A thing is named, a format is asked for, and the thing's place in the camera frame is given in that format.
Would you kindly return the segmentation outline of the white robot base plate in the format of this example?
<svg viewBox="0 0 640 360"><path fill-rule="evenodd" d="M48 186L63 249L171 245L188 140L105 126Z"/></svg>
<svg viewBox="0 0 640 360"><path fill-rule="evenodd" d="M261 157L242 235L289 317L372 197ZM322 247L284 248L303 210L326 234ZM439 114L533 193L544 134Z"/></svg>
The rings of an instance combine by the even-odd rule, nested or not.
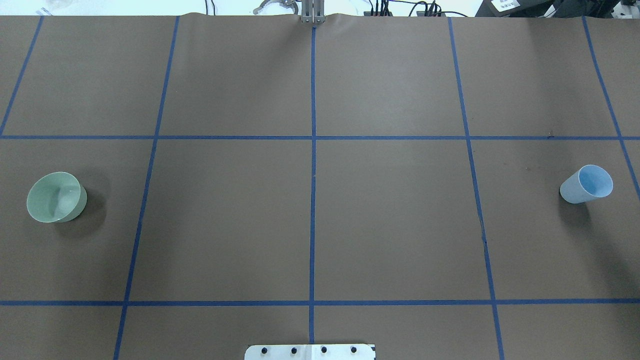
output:
<svg viewBox="0 0 640 360"><path fill-rule="evenodd" d="M251 345L245 360L375 360L374 344L263 344Z"/></svg>

